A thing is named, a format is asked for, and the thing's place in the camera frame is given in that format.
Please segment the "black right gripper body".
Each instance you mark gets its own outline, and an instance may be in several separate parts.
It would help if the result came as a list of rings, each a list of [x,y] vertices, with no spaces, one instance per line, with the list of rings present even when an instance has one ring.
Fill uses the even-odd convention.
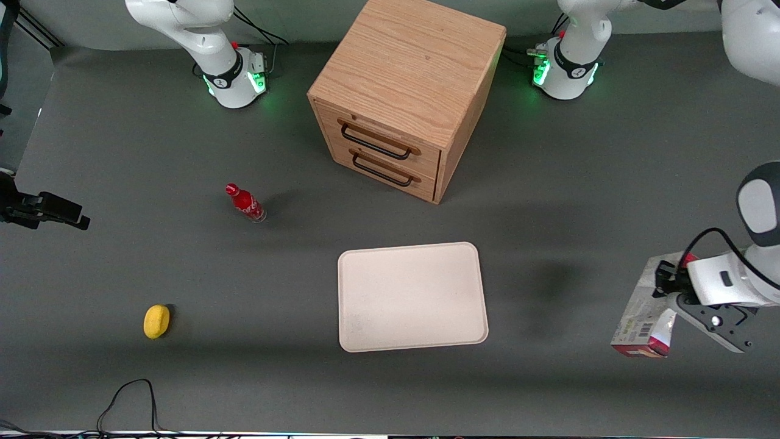
[[[12,216],[10,208],[23,200],[18,192],[14,178],[8,173],[1,173],[1,221],[2,223],[15,223],[25,227],[23,220]]]

